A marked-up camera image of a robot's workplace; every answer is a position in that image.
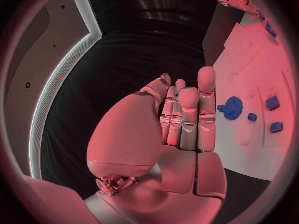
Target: blue gear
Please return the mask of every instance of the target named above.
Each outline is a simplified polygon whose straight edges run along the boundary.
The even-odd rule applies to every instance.
[[[232,96],[225,102],[223,107],[224,117],[228,120],[235,120],[241,115],[242,109],[243,104],[240,98]]]

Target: blue cube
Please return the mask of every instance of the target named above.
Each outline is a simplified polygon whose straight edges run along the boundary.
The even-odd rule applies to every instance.
[[[271,133],[277,133],[283,130],[282,123],[273,123],[271,124]]]
[[[279,100],[277,96],[272,96],[266,100],[266,105],[269,110],[274,110],[279,107]]]

